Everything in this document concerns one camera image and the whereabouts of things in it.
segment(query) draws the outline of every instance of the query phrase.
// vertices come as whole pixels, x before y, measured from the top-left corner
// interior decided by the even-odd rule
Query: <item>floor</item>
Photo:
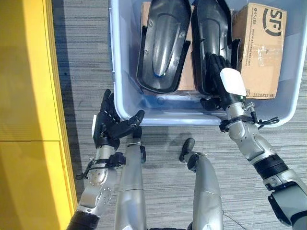
[[[91,138],[93,114],[102,95],[113,89],[108,55],[106,0],[53,0],[54,29],[64,111],[74,174],[83,171],[95,155]],[[307,182],[307,62],[304,65],[297,110],[282,127],[264,128],[262,135],[278,150],[289,167]],[[148,227],[186,228],[192,221],[195,174],[178,161],[184,140],[194,137],[195,150],[209,155],[223,194],[225,214],[248,230],[288,229],[275,217],[270,194],[236,144],[215,126],[144,127],[143,165]],[[125,151],[127,139],[121,141]],[[77,197],[86,181],[75,181]],[[99,229],[114,226],[117,193]],[[241,229],[224,217],[224,229]]]

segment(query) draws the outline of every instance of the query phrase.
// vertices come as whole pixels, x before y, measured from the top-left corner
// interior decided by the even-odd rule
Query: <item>light blue plastic bin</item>
[[[240,10],[248,0],[226,0],[230,9]],[[127,119],[138,110],[145,111],[143,126],[207,125],[217,126],[216,115],[224,111],[206,112],[198,97],[144,95],[131,77],[135,78],[141,36],[142,0],[112,0],[110,13],[111,51],[115,106],[121,118]],[[307,45],[307,0],[254,0],[287,11],[283,46],[283,62],[276,98],[253,100],[259,119],[274,116],[281,126],[294,115],[302,77]]]

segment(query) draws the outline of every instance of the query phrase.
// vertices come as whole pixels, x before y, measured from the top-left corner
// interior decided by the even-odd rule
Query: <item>black robotic glove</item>
[[[143,118],[144,111],[139,110],[129,120],[120,122],[120,117],[114,106],[114,94],[107,89],[101,103],[100,112],[96,116],[93,134],[96,148],[102,145],[110,145],[116,150],[120,144],[119,139],[137,130]]]
[[[209,55],[207,62],[207,75],[208,78],[206,82],[211,84],[213,92],[216,92],[217,95],[214,95],[213,98],[206,100],[201,99],[201,105],[204,109],[208,111],[217,110],[223,108],[224,110],[230,104],[236,102],[245,102],[245,97],[233,93],[229,93],[225,90],[223,85],[220,73],[224,68],[232,68],[229,60],[225,60],[222,56],[217,56],[216,54]]]

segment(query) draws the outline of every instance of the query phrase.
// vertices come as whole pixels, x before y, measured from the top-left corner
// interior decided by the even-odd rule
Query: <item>yellow wall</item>
[[[76,207],[49,0],[0,1],[0,229],[65,229]]]

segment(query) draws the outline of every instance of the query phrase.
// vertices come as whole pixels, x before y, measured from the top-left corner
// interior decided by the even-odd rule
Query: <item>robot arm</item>
[[[140,110],[129,120],[120,122],[114,108],[114,95],[106,90],[100,112],[93,121],[96,157],[90,160],[85,173],[78,176],[78,179],[87,178],[88,185],[67,230],[96,229],[107,210],[117,181],[115,168],[126,163],[122,153],[115,152],[119,147],[119,139],[138,130],[143,117],[144,111]]]
[[[274,190],[268,197],[276,217],[285,225],[293,226],[294,230],[307,228],[307,186],[289,169],[284,161],[277,155],[274,148],[263,138],[259,129],[264,125],[277,123],[275,117],[269,121],[257,119],[254,104],[245,104],[245,95],[233,92],[245,90],[241,82],[236,82],[236,87],[243,85],[242,90],[233,90],[225,78],[238,80],[238,74],[231,71],[222,71],[231,68],[230,63],[223,57],[212,54],[209,57],[210,79],[219,98],[201,100],[206,109],[222,107],[227,114],[227,119],[220,124],[220,130],[228,132],[230,138],[238,145],[243,156],[255,167],[263,178],[263,183],[269,191]]]

